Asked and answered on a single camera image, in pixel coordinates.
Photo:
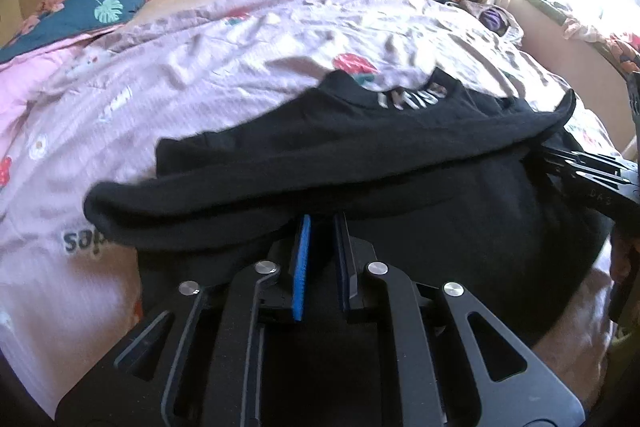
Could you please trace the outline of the black small shirt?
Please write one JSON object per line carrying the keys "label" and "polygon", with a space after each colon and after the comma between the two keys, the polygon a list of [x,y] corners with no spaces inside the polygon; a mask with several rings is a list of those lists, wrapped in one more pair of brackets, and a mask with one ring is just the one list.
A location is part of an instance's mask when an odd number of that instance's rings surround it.
{"label": "black small shirt", "polygon": [[442,70],[416,90],[374,92],[336,70],[252,121],[157,144],[156,176],[101,182],[88,220],[134,247],[142,305],[179,282],[217,285],[295,233],[335,216],[378,257],[430,285],[456,281],[526,343],[556,322],[612,225],[544,171],[576,150],[576,96],[547,112]]}

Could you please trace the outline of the lilac strawberry print quilt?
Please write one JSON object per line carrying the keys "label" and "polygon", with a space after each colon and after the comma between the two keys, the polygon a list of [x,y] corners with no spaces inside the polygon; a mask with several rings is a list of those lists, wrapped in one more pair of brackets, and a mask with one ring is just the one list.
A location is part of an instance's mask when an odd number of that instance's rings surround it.
{"label": "lilac strawberry print quilt", "polygon": [[50,421],[139,320],[134,253],[82,200],[101,180],[154,172],[159,139],[242,124],[342,68],[370,89],[416,88],[441,68],[465,87],[552,109],[567,82],[465,12],[426,0],[153,0],[32,87],[1,189],[1,351]]}

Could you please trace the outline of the pink quilt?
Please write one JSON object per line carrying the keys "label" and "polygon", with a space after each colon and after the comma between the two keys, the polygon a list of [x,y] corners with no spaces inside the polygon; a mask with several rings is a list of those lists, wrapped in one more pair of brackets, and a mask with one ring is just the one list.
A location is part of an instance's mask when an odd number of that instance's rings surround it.
{"label": "pink quilt", "polygon": [[37,89],[94,39],[81,34],[48,44],[1,65],[1,131],[20,118]]}

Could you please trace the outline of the purple crumpled garment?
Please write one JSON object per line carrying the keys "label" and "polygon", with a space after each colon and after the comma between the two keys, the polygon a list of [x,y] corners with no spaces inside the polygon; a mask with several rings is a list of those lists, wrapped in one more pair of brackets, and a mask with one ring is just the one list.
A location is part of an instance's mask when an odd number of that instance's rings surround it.
{"label": "purple crumpled garment", "polygon": [[521,46],[524,30],[516,18],[499,5],[462,0],[460,8],[474,16],[485,28],[514,46]]}

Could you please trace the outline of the teal leaf print blanket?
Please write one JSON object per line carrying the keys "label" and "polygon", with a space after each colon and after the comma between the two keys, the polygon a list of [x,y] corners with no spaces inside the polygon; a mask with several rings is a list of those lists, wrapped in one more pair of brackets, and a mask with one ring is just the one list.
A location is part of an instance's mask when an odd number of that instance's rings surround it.
{"label": "teal leaf print blanket", "polygon": [[1,61],[49,44],[129,22],[149,0],[46,0],[1,49]]}

